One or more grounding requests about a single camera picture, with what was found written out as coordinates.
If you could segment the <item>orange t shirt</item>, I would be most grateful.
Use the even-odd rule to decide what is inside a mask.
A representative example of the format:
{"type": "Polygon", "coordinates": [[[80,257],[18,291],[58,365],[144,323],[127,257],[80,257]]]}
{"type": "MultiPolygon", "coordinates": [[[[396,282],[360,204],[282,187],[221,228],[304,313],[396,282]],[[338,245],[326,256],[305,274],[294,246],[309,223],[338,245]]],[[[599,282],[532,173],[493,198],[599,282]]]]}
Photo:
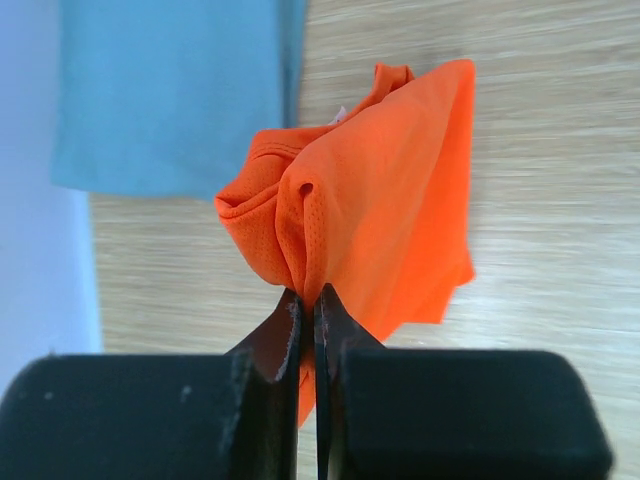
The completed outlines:
{"type": "Polygon", "coordinates": [[[306,308],[332,285],[381,341],[405,323],[441,321],[474,276],[475,78],[468,59],[422,76],[380,64],[342,120],[256,134],[214,200],[248,265],[306,308]]]}

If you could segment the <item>folded blue-grey t shirt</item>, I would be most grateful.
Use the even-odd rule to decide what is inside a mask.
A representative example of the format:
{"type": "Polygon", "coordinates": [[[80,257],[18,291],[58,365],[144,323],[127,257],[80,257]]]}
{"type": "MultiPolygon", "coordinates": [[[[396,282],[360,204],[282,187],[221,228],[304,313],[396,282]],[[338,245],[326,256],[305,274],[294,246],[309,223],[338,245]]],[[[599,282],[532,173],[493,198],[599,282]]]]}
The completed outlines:
{"type": "Polygon", "coordinates": [[[254,135],[297,122],[303,1],[64,1],[51,176],[209,200],[254,135]]]}

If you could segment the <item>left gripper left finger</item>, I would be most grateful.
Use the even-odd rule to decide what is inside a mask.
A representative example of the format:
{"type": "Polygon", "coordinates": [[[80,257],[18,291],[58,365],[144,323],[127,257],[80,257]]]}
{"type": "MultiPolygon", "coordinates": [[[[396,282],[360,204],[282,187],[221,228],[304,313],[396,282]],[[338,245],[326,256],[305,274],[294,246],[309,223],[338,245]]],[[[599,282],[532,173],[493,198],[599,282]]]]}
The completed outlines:
{"type": "Polygon", "coordinates": [[[292,479],[303,308],[224,354],[49,355],[1,402],[5,479],[292,479]]]}

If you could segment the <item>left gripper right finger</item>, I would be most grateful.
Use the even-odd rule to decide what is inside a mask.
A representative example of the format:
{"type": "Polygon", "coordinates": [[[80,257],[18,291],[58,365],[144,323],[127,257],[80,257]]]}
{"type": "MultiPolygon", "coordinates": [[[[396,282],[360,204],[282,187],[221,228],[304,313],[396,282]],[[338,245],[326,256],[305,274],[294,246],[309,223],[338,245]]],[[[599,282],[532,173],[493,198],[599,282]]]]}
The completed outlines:
{"type": "Polygon", "coordinates": [[[326,286],[314,307],[322,479],[606,479],[588,390],[541,350],[380,343],[326,286]]]}

